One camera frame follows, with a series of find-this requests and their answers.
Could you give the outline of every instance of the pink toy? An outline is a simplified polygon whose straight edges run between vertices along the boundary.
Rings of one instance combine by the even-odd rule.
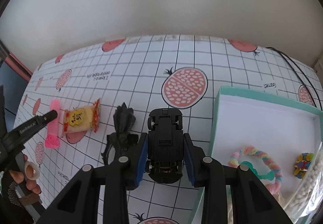
[[[45,147],[56,148],[59,147],[59,111],[60,111],[60,101],[54,99],[50,103],[50,110],[55,110],[57,112],[57,118],[49,122],[47,125],[47,137],[45,139]]]

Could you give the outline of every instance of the white wall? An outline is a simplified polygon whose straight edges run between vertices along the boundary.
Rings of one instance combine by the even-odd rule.
[[[243,39],[311,65],[323,9],[317,0],[11,0],[0,19],[1,40],[31,70],[107,37],[165,33]]]

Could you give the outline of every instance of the snack package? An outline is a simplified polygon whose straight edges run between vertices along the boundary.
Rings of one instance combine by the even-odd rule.
[[[86,105],[74,110],[64,111],[63,134],[93,129],[97,132],[100,117],[100,99],[93,105]]]

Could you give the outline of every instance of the grid tablecloth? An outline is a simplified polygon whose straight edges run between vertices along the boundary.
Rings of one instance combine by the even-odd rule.
[[[155,108],[167,108],[162,86],[172,71],[180,68],[197,68],[207,78],[207,90],[193,106],[182,109],[184,132],[188,132],[194,145],[208,151],[213,119],[214,98],[221,86],[246,87],[264,91],[264,83],[274,80],[277,95],[299,100],[301,82],[278,53],[258,46],[254,52],[237,50],[227,39],[209,36],[159,35],[125,39],[119,46],[104,52],[102,44],[67,53],[43,63],[34,72],[21,100],[15,126],[49,111],[53,98],[61,100],[62,109],[73,109],[91,104],[101,98],[101,118],[97,133],[88,131],[76,144],[65,137],[58,149],[45,148],[40,165],[38,183],[40,195],[47,207],[74,174],[84,165],[102,166],[100,153],[106,144],[106,134],[114,132],[115,107],[123,102],[134,109],[137,118],[133,131],[148,132],[147,117]],[[322,87],[312,68],[296,61],[309,77],[322,99]],[[292,64],[302,80],[305,77]],[[66,70],[71,70],[67,81],[59,81]],[[317,106],[319,102],[310,89]],[[35,159],[35,147],[44,142],[46,128],[36,134],[24,151],[29,160]],[[104,189],[101,189],[98,223],[102,223]],[[139,188],[127,192],[130,223],[150,217],[166,217],[180,224],[187,223],[197,197],[185,175],[177,183],[154,183],[146,174]]]

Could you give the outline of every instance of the pomegranate print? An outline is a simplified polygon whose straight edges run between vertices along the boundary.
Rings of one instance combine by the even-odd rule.
[[[169,220],[166,218],[153,217],[153,218],[146,219],[142,222],[139,222],[138,224],[178,224],[178,223],[174,220]]]
[[[298,97],[300,102],[314,106],[313,100],[304,85],[299,87]]]
[[[206,93],[207,77],[200,69],[184,67],[172,73],[162,86],[164,101],[172,107],[185,109],[195,105]]]
[[[66,82],[69,80],[69,77],[72,74],[72,70],[71,69],[67,69],[57,80],[56,83],[56,89],[61,91],[61,88],[63,87],[64,84],[66,84]]]
[[[44,160],[44,144],[42,142],[38,142],[36,145],[35,158],[38,164],[42,164]]]
[[[144,220],[143,219],[143,214],[139,215],[138,213],[135,214],[130,214],[133,218],[138,219],[139,222],[137,224],[178,224],[176,221],[174,220],[170,220],[167,218],[163,218],[163,217],[152,217],[149,219]]]
[[[39,106],[40,106],[40,98],[38,98],[37,101],[36,101],[36,103],[34,104],[34,107],[33,107],[33,115],[36,115]]]
[[[40,86],[41,82],[43,81],[43,77],[39,78],[36,87],[35,87],[35,91],[38,89],[38,87]]]
[[[63,58],[64,54],[57,56],[55,63],[59,63],[59,61]]]
[[[27,97],[28,97],[28,95],[26,94],[26,95],[25,95],[24,100],[22,101],[22,105],[23,105],[23,106],[24,106],[24,104],[26,103]]]
[[[109,42],[105,42],[102,45],[102,51],[103,52],[108,52],[113,50],[114,48],[116,48],[118,45],[122,44],[122,42],[124,41],[124,39],[120,39],[120,40],[113,40],[113,41],[109,41]]]
[[[241,42],[241,41],[235,41],[233,39],[228,39],[228,41],[234,48],[236,48],[239,51],[254,52],[255,55],[258,54],[258,52],[256,52],[256,49],[257,49],[256,45],[253,45],[251,43]]]
[[[67,133],[66,134],[66,140],[70,144],[76,144],[77,142],[79,142],[85,136],[86,132],[87,131]]]

